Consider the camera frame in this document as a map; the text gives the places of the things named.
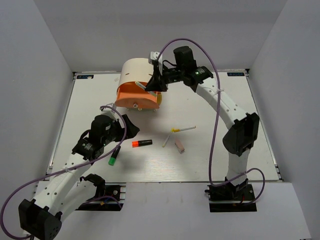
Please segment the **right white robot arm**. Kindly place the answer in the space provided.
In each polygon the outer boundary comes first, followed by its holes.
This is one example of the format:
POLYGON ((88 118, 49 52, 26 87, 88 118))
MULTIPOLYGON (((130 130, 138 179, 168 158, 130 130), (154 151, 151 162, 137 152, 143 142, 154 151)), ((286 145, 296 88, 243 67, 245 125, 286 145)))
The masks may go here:
POLYGON ((190 47, 182 46, 174 51, 172 68, 163 65, 159 52, 151 52, 148 62, 153 74, 146 85, 147 92, 165 92, 168 85, 183 82, 202 97, 224 122, 227 133, 222 143, 228 151, 228 171, 225 177, 226 195, 236 200, 248 184, 247 164, 251 148, 258 137, 260 118, 239 107, 219 86, 218 77, 205 66, 198 66, 190 47))

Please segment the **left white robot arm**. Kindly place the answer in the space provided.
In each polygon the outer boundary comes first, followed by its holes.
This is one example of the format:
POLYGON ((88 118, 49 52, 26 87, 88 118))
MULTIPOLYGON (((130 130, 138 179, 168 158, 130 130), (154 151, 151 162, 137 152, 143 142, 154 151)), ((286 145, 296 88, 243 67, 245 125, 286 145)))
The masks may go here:
POLYGON ((19 207, 19 221, 23 230, 40 240, 52 240, 59 233, 62 222, 86 200, 105 196, 105 180, 97 174, 85 172, 111 142, 134 138, 140 129, 126 114, 125 127, 112 114, 97 115, 90 129, 84 131, 71 150, 64 170, 54 176, 32 200, 24 199, 19 207))

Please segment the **orange drawer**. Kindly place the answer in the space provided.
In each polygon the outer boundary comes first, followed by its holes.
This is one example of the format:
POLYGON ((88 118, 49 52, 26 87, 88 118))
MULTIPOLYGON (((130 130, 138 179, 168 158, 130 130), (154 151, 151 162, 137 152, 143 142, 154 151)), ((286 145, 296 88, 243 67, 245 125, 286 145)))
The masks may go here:
POLYGON ((118 86, 115 105, 128 109, 155 110, 162 103, 162 94, 156 92, 156 96, 146 92, 135 82, 130 81, 118 86))

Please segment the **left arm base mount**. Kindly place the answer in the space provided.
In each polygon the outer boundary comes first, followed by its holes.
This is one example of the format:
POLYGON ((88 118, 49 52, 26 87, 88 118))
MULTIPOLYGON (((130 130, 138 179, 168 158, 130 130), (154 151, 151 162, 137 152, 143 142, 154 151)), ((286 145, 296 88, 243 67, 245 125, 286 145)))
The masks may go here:
POLYGON ((90 198, 77 211, 120 212, 126 198, 125 183, 106 183, 105 190, 90 198))

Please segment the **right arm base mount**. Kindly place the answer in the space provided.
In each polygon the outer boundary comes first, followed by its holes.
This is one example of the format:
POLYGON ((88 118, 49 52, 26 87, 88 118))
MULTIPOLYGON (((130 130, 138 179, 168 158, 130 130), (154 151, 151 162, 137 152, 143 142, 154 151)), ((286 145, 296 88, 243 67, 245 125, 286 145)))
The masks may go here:
POLYGON ((248 184, 236 195, 233 195, 226 185, 220 187, 207 186, 204 193, 208 196, 211 213, 245 213, 256 212, 257 206, 253 186, 248 184))

